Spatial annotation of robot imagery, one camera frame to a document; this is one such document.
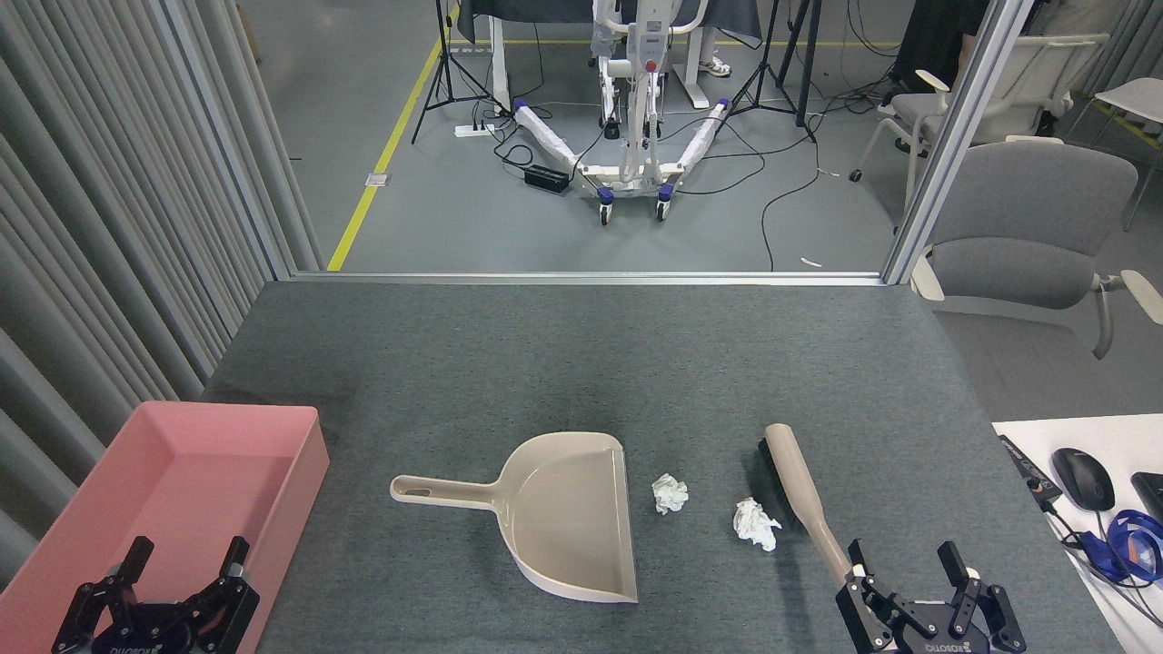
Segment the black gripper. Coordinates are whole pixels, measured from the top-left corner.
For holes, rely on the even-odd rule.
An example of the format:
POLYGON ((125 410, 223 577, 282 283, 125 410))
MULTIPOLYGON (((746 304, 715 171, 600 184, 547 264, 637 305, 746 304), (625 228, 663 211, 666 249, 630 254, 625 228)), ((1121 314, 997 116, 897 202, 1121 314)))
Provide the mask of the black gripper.
POLYGON ((861 539, 848 547, 852 566, 836 595, 840 616, 859 653, 894 649, 898 653, 1025 653, 1023 637, 1009 604, 1009 593, 989 584, 968 568, 952 541, 939 546, 949 584, 955 589, 951 613, 935 637, 919 630, 914 600, 885 591, 875 582, 861 549, 861 539))
POLYGON ((204 590, 178 605, 138 605, 134 584, 154 553, 154 542, 136 536, 122 563, 100 582, 76 588, 55 637, 53 653, 236 653, 259 603, 259 595, 244 580, 250 545, 233 536, 224 562, 204 590), (95 635, 104 611, 112 624, 95 635))

